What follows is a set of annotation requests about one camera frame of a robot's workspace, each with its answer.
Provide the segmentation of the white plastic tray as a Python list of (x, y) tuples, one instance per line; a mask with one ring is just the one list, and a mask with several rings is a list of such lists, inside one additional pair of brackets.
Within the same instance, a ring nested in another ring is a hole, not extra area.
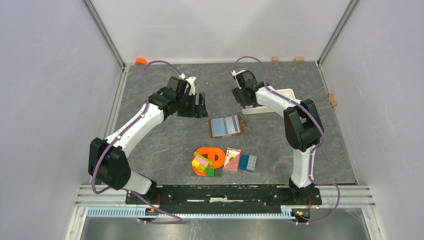
[(284, 110), (288, 107), (296, 106), (294, 102), (297, 100), (293, 98), (293, 93), (291, 88), (284, 89), (284, 92), (281, 92), (273, 88), (269, 91), (262, 87), (255, 93), (257, 105), (259, 106), (243, 108), (241, 113), (244, 115), (277, 113), (283, 116)]

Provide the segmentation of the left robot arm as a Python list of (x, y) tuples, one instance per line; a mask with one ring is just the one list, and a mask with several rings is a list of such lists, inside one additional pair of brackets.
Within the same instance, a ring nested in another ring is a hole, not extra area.
[(165, 87), (148, 97), (139, 112), (105, 139), (96, 137), (89, 146), (88, 173), (114, 190), (138, 193), (145, 204), (157, 198), (155, 183), (131, 170), (128, 157), (135, 146), (157, 125), (177, 114), (186, 118), (206, 118), (203, 92), (196, 93), (196, 78), (171, 76)]

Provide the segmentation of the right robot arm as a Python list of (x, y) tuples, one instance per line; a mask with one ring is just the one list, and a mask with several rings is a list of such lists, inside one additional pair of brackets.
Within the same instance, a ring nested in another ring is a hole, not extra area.
[(237, 87), (232, 90), (237, 103), (246, 108), (261, 105), (283, 117), (285, 137), (293, 149), (293, 171), (289, 179), (289, 199), (302, 204), (313, 189), (315, 151), (324, 138), (324, 130), (315, 103), (297, 100), (258, 82), (249, 70), (231, 72)]

